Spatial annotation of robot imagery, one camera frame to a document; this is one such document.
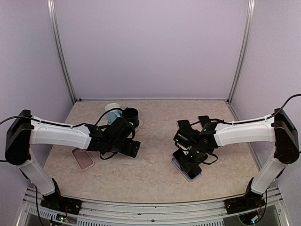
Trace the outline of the light blue mug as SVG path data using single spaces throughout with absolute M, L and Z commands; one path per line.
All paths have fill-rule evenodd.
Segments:
M 112 124 L 118 117 L 121 117 L 122 111 L 120 110 L 120 105 L 117 103 L 107 104 L 104 109 L 108 112 L 108 124 Z

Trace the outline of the pink phone case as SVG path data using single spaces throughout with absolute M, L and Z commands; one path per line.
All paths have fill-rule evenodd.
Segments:
M 86 171 L 94 166 L 95 162 L 86 150 L 76 148 L 71 153 L 81 171 Z

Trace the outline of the aluminium front rail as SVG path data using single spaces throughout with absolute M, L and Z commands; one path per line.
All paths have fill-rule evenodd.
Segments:
M 16 226 L 39 226 L 40 220 L 62 226 L 225 226 L 240 225 L 240 216 L 229 214 L 226 198 L 175 203 L 109 202 L 81 198 L 78 215 L 40 206 L 41 194 L 29 187 L 16 217 Z

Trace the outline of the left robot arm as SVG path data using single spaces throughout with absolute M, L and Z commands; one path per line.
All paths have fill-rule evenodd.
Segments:
M 31 145 L 69 146 L 99 152 L 101 156 L 121 153 L 135 158 L 141 144 L 134 140 L 132 123 L 120 117 L 109 125 L 72 125 L 43 120 L 24 109 L 12 119 L 14 122 L 6 134 L 5 160 L 17 166 L 57 210 L 66 205 L 66 199 L 61 195 L 56 181 L 46 174 L 30 153 Z

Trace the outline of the white phone case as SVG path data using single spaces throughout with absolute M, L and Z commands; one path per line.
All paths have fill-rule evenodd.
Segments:
M 190 125 L 188 120 L 179 120 L 177 121 L 178 124 L 178 133 L 190 135 L 193 132 L 193 128 Z

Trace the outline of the aluminium frame post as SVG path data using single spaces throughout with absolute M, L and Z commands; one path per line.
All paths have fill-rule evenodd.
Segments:
M 68 73 L 67 64 L 65 61 L 64 53 L 63 53 L 63 47 L 62 47 L 60 33 L 59 33 L 59 26 L 58 26 L 56 11 L 55 11 L 55 1 L 48 0 L 47 5 L 48 5 L 48 13 L 49 13 L 49 17 L 50 17 L 52 31 L 53 31 L 53 35 L 54 35 L 54 40 L 55 40 L 55 47 L 57 50 L 60 67 L 61 67 L 62 73 L 63 73 L 63 79 L 65 82 L 70 100 L 71 100 L 72 104 L 75 104 L 77 99 L 76 99 L 73 85 L 71 83 L 71 78 Z
M 255 0 L 248 1 L 246 22 L 245 22 L 245 27 L 244 27 L 244 32 L 243 32 L 241 48 L 240 48 L 240 52 L 239 52 L 239 56 L 238 56 L 238 63 L 237 63 L 236 69 L 235 69 L 234 79 L 233 79 L 233 82 L 232 82 L 232 85 L 230 88 L 230 92 L 228 95 L 228 99 L 227 99 L 227 102 L 229 105 L 231 105 L 234 100 L 235 93 L 238 88 L 238 83 L 239 83 L 239 79 L 241 76 L 241 72 L 243 69 L 243 64 L 244 64 L 245 56 L 247 53 L 249 36 L 250 36 L 251 28 L 252 28 L 255 2 L 256 2 Z

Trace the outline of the silver-edged black smartphone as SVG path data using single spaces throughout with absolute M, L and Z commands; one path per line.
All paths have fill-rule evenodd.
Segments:
M 198 117 L 199 122 L 203 125 L 206 125 L 207 123 L 211 122 L 209 116 L 207 115 L 202 115 Z

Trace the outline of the purple-edged black smartphone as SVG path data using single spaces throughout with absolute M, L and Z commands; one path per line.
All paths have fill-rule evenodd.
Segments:
M 172 156 L 173 165 L 188 182 L 193 182 L 201 176 L 202 169 L 191 163 L 182 151 L 174 152 Z

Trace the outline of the left aluminium frame post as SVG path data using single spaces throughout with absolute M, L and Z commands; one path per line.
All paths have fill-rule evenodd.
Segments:
M 55 47 L 57 50 L 60 67 L 61 67 L 62 73 L 63 73 L 63 79 L 65 82 L 70 100 L 71 100 L 72 104 L 75 104 L 77 99 L 76 99 L 73 85 L 71 83 L 71 78 L 68 73 L 67 64 L 65 61 L 64 53 L 63 53 L 63 47 L 62 47 L 60 33 L 59 33 L 59 26 L 58 26 L 56 11 L 55 11 L 55 1 L 48 0 L 47 5 L 48 5 L 48 13 L 49 13 L 49 17 L 50 17 L 52 31 L 53 31 L 53 35 L 54 35 L 54 40 L 55 40 Z

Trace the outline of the right aluminium frame post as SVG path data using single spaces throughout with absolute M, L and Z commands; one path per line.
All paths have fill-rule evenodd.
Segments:
M 244 27 L 244 32 L 243 32 L 241 48 L 240 48 L 240 52 L 239 52 L 239 56 L 238 56 L 238 63 L 237 63 L 236 69 L 235 69 L 234 79 L 233 79 L 233 82 L 232 82 L 232 85 L 230 88 L 230 92 L 228 95 L 228 99 L 227 99 L 227 102 L 229 105 L 231 105 L 234 100 L 235 93 L 238 88 L 238 83 L 239 83 L 239 79 L 241 76 L 241 72 L 243 69 L 243 64 L 244 64 L 245 56 L 247 53 L 249 36 L 250 36 L 251 28 L 252 28 L 255 2 L 256 2 L 255 0 L 248 1 L 246 22 L 245 22 L 245 27 Z

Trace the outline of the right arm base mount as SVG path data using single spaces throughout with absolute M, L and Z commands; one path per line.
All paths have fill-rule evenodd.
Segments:
M 224 204 L 227 214 L 234 214 L 264 206 L 265 200 L 262 195 L 244 195 L 236 198 L 226 199 Z

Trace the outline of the round grey swirl tray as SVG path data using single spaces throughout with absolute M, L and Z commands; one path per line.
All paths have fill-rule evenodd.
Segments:
M 143 125 L 143 121 L 139 120 L 138 126 L 135 127 L 135 130 L 139 129 Z

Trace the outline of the dark green mug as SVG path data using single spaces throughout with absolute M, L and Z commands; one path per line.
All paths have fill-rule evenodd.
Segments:
M 126 108 L 122 112 L 122 118 L 130 122 L 135 128 L 139 125 L 139 113 L 135 108 Z

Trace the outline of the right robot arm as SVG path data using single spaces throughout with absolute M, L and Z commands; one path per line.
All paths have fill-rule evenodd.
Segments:
M 226 122 L 207 115 L 199 116 L 201 131 L 193 129 L 189 120 L 177 123 L 178 131 L 173 140 L 178 149 L 172 154 L 172 163 L 190 182 L 200 177 L 200 164 L 208 164 L 208 156 L 215 157 L 214 150 L 219 147 L 252 142 L 274 143 L 271 156 L 258 175 L 251 179 L 246 194 L 240 199 L 245 209 L 252 208 L 259 201 L 259 195 L 300 156 L 297 129 L 281 108 L 272 114 L 245 121 Z

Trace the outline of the lavender phone case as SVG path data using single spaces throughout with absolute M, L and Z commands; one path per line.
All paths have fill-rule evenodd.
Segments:
M 190 171 L 189 173 L 186 173 L 184 170 L 181 169 L 179 163 L 174 157 L 171 159 L 171 162 L 179 170 L 179 172 L 186 178 L 188 182 L 194 182 L 202 175 L 202 170 L 200 167 L 197 168 L 196 172 Z

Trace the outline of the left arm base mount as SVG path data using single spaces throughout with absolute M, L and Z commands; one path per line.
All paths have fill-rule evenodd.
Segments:
M 64 196 L 48 195 L 43 197 L 40 205 L 51 210 L 79 215 L 82 201 Z

